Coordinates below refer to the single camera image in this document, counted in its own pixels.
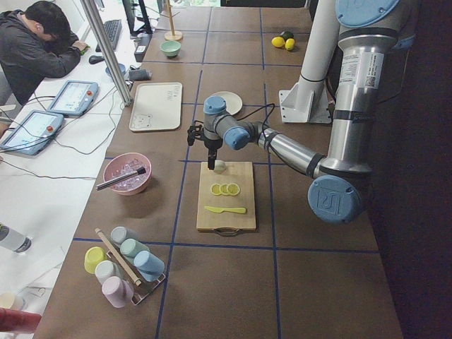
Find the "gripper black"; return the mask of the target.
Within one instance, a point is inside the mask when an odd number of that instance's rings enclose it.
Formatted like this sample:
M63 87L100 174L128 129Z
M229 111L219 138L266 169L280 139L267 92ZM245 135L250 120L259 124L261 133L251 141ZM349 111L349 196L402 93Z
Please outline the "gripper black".
M208 149L208 169L214 170L217 150L222 147L222 139L210 132L202 121L195 121L187 130L188 146L193 146L196 140L203 141L204 146Z

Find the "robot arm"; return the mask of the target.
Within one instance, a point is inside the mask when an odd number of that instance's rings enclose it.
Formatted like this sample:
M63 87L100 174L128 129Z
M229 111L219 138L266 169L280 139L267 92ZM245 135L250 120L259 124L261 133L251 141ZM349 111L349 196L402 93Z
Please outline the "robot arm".
M265 122L238 121L218 96L205 100L203 123L189 127L188 144L203 141L213 169L223 145L239 150L256 143L312 178L307 198L318 218L353 221L366 205L367 153L384 60L410 48L419 8L418 1L318 2L299 80L279 96L284 122L331 123L326 155Z

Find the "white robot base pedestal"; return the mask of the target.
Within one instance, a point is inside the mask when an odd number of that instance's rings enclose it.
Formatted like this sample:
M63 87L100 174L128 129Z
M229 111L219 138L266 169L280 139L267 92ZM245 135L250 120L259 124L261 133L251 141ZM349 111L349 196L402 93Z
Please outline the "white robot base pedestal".
M338 46L340 21L335 1L320 1L314 16L299 80L291 90L281 90L284 123L328 123L326 76Z

